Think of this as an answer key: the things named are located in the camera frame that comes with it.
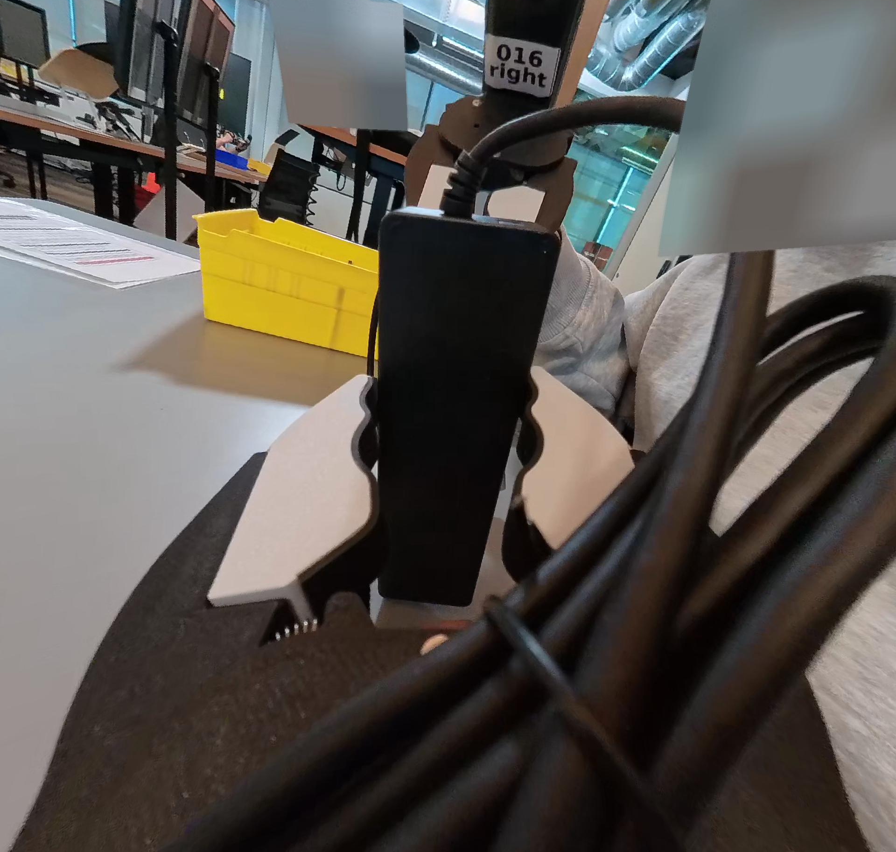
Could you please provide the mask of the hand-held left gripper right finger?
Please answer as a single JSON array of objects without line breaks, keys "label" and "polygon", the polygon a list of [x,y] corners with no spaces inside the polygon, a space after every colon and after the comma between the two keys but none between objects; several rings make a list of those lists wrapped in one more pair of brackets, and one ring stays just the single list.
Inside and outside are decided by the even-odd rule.
[{"label": "hand-held left gripper right finger", "polygon": [[565,544],[633,469],[621,433],[540,366],[531,370],[516,456],[508,542],[534,530],[549,551]]}]

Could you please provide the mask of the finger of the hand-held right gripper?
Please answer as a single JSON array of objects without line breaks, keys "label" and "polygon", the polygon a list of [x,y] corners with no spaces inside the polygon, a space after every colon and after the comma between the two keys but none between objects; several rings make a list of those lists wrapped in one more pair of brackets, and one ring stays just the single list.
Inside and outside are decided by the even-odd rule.
[{"label": "finger of the hand-held right gripper", "polygon": [[442,139],[437,127],[426,127],[414,142],[405,163],[405,192],[408,207],[439,209],[449,185],[454,163],[461,153]]},{"label": "finger of the hand-held right gripper", "polygon": [[485,191],[483,214],[559,230],[573,200],[577,166],[576,160],[565,157],[555,167],[528,175],[513,186]]}]

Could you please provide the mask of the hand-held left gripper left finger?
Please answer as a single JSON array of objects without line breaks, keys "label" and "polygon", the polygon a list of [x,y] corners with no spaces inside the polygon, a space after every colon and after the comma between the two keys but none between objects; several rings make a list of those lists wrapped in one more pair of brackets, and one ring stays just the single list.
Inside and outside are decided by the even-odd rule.
[{"label": "hand-held left gripper left finger", "polygon": [[313,580],[373,527],[372,376],[351,378],[307,410],[268,449],[207,599],[216,608],[287,600],[319,608]]}]

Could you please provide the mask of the black power adapter brick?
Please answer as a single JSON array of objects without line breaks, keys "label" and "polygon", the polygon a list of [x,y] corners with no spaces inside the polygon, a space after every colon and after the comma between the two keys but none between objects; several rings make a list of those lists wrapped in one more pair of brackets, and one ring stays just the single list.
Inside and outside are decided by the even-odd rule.
[{"label": "black power adapter brick", "polygon": [[379,233],[378,483],[389,600],[471,603],[560,240],[407,208]]}]

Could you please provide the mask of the person's right forearm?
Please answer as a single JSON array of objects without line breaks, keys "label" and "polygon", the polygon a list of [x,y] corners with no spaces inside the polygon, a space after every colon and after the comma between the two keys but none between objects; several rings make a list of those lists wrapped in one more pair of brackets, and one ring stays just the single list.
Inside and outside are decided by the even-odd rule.
[{"label": "person's right forearm", "polygon": [[623,297],[577,253],[566,235],[539,333],[535,364],[611,419],[630,365],[623,341]]}]

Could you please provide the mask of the grey desk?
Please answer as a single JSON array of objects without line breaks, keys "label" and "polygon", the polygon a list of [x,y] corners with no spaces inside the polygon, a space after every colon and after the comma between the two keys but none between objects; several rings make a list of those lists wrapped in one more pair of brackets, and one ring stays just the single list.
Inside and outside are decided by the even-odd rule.
[{"label": "grey desk", "polygon": [[201,277],[114,290],[2,259],[1,842],[95,649],[238,469],[364,359],[208,321]]}]

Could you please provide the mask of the black office chair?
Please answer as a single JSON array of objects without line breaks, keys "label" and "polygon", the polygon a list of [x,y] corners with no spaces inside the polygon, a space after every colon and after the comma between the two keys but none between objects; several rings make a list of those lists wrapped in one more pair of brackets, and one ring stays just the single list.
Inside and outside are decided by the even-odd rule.
[{"label": "black office chair", "polygon": [[312,194],[317,188],[320,167],[278,149],[273,166],[259,195],[257,212],[261,219],[285,219],[311,226],[314,217]]}]

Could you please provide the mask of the yellow plastic bin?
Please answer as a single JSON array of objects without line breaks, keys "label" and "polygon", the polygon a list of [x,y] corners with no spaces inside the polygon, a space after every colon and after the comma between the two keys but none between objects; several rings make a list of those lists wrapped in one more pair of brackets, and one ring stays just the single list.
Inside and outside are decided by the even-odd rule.
[{"label": "yellow plastic bin", "polygon": [[365,356],[375,249],[256,210],[196,215],[210,321]]}]

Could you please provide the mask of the person in grey sweatshirt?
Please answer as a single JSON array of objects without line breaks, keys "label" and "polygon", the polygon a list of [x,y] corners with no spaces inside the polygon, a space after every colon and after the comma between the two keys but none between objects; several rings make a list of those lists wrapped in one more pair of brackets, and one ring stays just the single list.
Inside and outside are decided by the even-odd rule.
[{"label": "person in grey sweatshirt", "polygon": [[[779,697],[894,557],[894,277],[848,279],[770,317],[770,253],[735,254],[696,391],[616,601],[621,677],[661,689],[648,779],[687,831]],[[829,422],[717,541],[712,504],[785,406],[871,358]]]}]

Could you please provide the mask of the brown-backed black monitor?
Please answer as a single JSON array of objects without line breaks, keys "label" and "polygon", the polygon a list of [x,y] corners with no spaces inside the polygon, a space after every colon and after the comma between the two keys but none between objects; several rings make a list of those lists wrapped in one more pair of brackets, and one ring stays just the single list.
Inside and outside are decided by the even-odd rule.
[{"label": "brown-backed black monitor", "polygon": [[206,66],[226,70],[235,30],[234,21],[216,0],[181,0],[177,20],[178,115],[199,128],[207,128],[210,81]]}]

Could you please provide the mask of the black monitor stand pole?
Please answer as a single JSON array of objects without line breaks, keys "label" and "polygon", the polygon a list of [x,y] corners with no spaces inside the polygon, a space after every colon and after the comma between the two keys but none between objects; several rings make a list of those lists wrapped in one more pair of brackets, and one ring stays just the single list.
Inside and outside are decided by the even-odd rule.
[{"label": "black monitor stand pole", "polygon": [[177,236],[176,79],[178,37],[175,29],[161,20],[155,22],[154,30],[162,40],[163,45],[162,91],[164,102],[162,128],[164,131],[164,159],[161,186],[164,196],[164,230],[166,239],[175,241]]}]

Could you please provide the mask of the long wooden background table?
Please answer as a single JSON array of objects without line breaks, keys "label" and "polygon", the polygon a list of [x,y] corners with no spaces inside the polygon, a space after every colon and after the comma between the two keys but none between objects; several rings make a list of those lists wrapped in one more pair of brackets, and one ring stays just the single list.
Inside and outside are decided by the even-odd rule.
[{"label": "long wooden background table", "polygon": [[11,149],[90,163],[95,213],[105,219],[117,215],[129,227],[136,217],[136,176],[165,158],[161,147],[53,119],[15,99],[2,98],[1,123],[2,144]]}]

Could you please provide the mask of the large black monitor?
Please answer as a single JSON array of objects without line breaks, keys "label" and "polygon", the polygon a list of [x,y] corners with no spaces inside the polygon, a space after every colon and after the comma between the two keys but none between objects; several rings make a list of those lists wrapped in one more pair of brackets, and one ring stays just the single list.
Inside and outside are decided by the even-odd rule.
[{"label": "large black monitor", "polygon": [[119,92],[132,102],[162,105],[164,44],[156,27],[161,21],[175,27],[177,6],[178,0],[119,0],[113,72]]}]

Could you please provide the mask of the laminated paper sheet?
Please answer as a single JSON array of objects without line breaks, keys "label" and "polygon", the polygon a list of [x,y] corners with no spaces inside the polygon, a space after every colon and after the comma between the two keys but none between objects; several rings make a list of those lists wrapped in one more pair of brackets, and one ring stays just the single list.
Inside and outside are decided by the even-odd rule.
[{"label": "laminated paper sheet", "polygon": [[195,258],[93,228],[18,199],[2,200],[1,255],[118,289],[200,271]]}]

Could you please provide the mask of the open cardboard box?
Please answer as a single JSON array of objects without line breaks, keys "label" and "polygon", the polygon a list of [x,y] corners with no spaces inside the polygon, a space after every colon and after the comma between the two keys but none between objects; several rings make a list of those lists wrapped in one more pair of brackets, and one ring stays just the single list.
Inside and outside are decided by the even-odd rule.
[{"label": "open cardboard box", "polygon": [[82,49],[62,49],[40,65],[41,80],[94,100],[103,100],[118,92],[111,64]]}]

